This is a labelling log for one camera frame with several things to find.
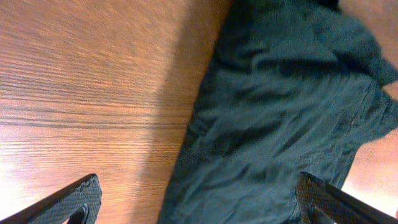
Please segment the black shorts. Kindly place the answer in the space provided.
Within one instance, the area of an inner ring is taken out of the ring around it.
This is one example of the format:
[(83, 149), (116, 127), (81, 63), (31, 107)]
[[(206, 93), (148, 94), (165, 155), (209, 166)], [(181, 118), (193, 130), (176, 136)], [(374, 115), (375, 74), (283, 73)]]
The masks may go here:
[(360, 146), (397, 127), (396, 80), (337, 1), (235, 1), (157, 221), (299, 223), (299, 173), (341, 188)]

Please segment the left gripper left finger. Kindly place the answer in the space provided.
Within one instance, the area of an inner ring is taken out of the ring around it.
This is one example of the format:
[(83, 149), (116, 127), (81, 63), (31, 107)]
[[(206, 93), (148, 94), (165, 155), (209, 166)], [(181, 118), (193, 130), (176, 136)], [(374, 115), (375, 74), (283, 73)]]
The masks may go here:
[(102, 190), (96, 174), (88, 174), (37, 203), (1, 220), (17, 224), (94, 224)]

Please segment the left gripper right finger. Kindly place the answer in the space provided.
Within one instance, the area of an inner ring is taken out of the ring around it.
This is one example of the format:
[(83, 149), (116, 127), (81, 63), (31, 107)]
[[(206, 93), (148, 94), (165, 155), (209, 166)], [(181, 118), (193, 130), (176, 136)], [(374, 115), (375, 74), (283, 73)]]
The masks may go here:
[(308, 172), (295, 190), (303, 223), (397, 224), (393, 218)]

